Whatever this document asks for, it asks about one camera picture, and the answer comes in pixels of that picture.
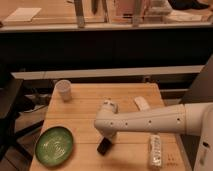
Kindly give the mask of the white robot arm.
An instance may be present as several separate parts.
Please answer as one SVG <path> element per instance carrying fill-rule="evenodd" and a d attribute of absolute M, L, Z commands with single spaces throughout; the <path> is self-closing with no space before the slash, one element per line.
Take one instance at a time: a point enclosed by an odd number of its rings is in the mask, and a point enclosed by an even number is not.
<path fill-rule="evenodd" d="M 106 100 L 96 114 L 94 127 L 108 140 L 117 132 L 199 136 L 193 171 L 213 171 L 213 102 L 178 104 L 118 113 L 117 104 Z"/>

